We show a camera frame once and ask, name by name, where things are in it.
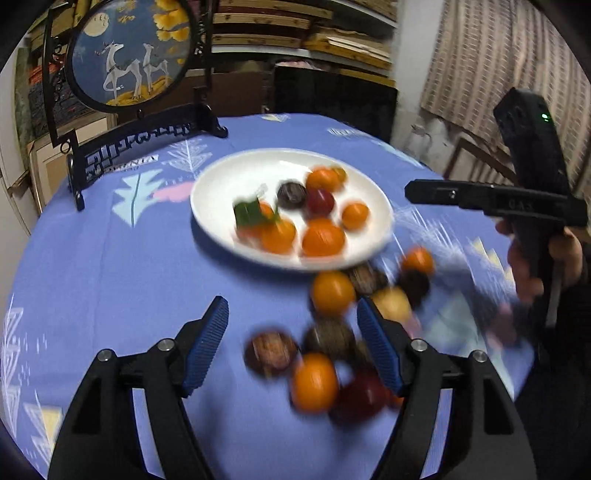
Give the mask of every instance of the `white plate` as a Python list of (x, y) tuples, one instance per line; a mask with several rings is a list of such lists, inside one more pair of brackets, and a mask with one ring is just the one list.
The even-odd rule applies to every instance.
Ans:
[[(275, 205), (281, 183), (287, 180), (304, 183), (311, 169), (320, 165), (341, 166), (348, 175), (343, 191), (335, 194), (336, 206), (332, 213), (335, 223), (339, 223), (342, 206), (349, 200), (365, 202), (371, 212), (365, 229), (347, 233), (347, 244), (341, 254), (320, 259), (299, 255), (301, 235), (306, 228), (299, 211), (281, 210), (281, 215), (289, 217), (298, 231), (291, 255), (270, 254), (238, 241), (233, 211), (236, 200), (252, 199), (264, 186), (266, 192), (260, 198)], [(260, 264), (299, 271), (337, 270), (368, 260), (390, 240), (393, 219), (386, 195), (359, 170), (325, 155), (290, 148), (247, 150), (221, 158), (203, 170), (195, 182), (191, 209), (199, 226), (236, 255)]]

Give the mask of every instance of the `hand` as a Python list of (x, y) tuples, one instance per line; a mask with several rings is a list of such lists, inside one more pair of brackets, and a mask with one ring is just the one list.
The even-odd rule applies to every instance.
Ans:
[[(501, 220), (496, 224), (496, 231), (503, 235), (511, 235), (513, 230), (507, 220)], [(563, 290), (575, 285), (583, 272), (583, 248), (579, 240), (568, 229), (564, 234), (554, 236), (548, 245), (550, 256), (564, 262)], [(539, 295), (544, 293), (544, 284), (539, 278), (531, 278), (530, 263), (525, 259), (517, 239), (513, 239), (507, 261), (513, 269), (515, 289), (519, 299), (526, 304), (531, 304)]]

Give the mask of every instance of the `silver bolt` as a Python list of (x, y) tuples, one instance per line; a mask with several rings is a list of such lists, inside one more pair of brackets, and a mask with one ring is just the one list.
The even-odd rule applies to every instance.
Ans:
[(158, 350), (161, 352), (169, 352), (174, 348), (174, 340), (172, 338), (165, 338), (158, 342)]
[(413, 350), (416, 350), (417, 352), (424, 352), (428, 347), (427, 342), (420, 338), (415, 338), (412, 342), (410, 342), (410, 346), (413, 347)]
[(111, 360), (112, 356), (113, 352), (108, 348), (105, 348), (104, 350), (101, 350), (99, 353), (97, 353), (96, 358), (99, 362), (108, 362)]
[(472, 356), (474, 357), (474, 360), (481, 364), (488, 360), (488, 355), (484, 353), (482, 350), (474, 350), (472, 352)]

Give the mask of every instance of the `deer painting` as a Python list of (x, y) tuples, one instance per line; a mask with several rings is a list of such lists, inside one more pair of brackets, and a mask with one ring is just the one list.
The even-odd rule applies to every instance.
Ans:
[(103, 83), (103, 89), (106, 92), (113, 92), (114, 98), (115, 100), (117, 100), (117, 90), (121, 90), (123, 88), (122, 86), (117, 86), (117, 80), (131, 72), (135, 76), (135, 89), (133, 98), (138, 99), (141, 94), (142, 86), (142, 74), (139, 70), (139, 60), (133, 60), (129, 65), (127, 65), (125, 70), (121, 70), (115, 63), (115, 53), (118, 50), (122, 49), (124, 45), (115, 42), (111, 42), (110, 44), (105, 43), (104, 45), (104, 50), (101, 52), (97, 52), (98, 55), (103, 55), (105, 54), (105, 52), (108, 52), (106, 62), (107, 75), (105, 78), (105, 82)]
[(153, 66), (150, 63), (150, 56), (152, 55), (152, 50), (154, 49), (154, 47), (152, 45), (144, 43), (144, 48), (146, 49), (146, 54), (144, 55), (143, 63), (144, 72), (146, 74), (146, 77), (148, 78), (148, 93), (152, 93), (152, 90), (154, 89), (154, 86), (152, 84), (152, 74), (154, 72), (157, 72), (158, 70), (162, 70), (164, 72), (164, 84), (165, 86), (168, 86), (168, 61), (163, 60), (160, 63), (158, 63), (158, 66)]

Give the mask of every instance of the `beige curtain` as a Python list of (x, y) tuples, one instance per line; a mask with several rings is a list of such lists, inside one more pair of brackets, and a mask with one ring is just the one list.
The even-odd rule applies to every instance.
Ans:
[(512, 86), (545, 97), (574, 182), (591, 134), (591, 85), (566, 42), (527, 0), (446, 0), (421, 106), (495, 147), (492, 110)]

